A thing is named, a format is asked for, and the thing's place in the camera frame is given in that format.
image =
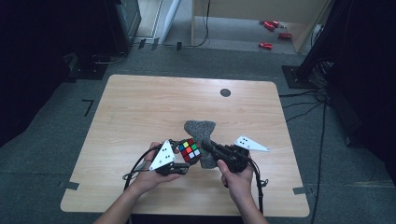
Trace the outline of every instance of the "person's right hand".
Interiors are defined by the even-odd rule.
[[[218,160],[218,167],[222,173],[221,182],[230,190],[230,196],[234,202],[251,198],[253,168],[250,165],[241,173],[231,173],[227,164],[222,160]]]

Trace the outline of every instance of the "rubik's cube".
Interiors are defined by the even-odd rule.
[[[199,158],[202,156],[199,148],[199,144],[195,143],[194,139],[192,138],[184,140],[178,145],[178,150],[183,156],[184,161],[191,165],[198,162]]]

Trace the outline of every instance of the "red object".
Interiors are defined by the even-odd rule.
[[[270,21],[276,28],[279,27],[279,21]]]
[[[259,44],[259,48],[262,48],[262,49],[272,49],[272,44],[270,44],[270,43],[267,43],[267,42],[260,42],[260,44]]]
[[[263,26],[265,28],[267,28],[268,30],[270,30],[270,31],[274,31],[275,30],[275,26],[269,21],[265,21]]]
[[[290,33],[279,33],[279,35],[277,36],[277,38],[281,38],[281,39],[291,39],[291,34],[290,34]]]

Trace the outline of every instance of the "gray cloth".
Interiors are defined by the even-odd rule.
[[[210,134],[215,130],[216,123],[208,120],[188,120],[184,124],[184,130],[194,138],[196,142],[202,144],[203,141],[210,143]],[[213,169],[217,167],[216,161],[212,154],[205,150],[201,150],[202,157],[200,159],[203,169]]]

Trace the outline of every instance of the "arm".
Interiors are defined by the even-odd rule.
[[[151,143],[150,148],[158,146],[159,143]],[[154,151],[151,151],[146,157],[145,169],[149,168]],[[159,175],[155,171],[141,172],[132,184],[120,195],[120,197],[94,222],[94,223],[121,223],[124,224],[131,215],[134,205],[144,193],[154,189],[159,184],[170,182],[179,178],[180,175]]]
[[[222,173],[221,182],[230,190],[231,199],[238,208],[244,223],[267,224],[267,220],[257,208],[251,195],[252,167],[248,166],[242,173],[231,173],[222,160],[218,160],[218,167]]]

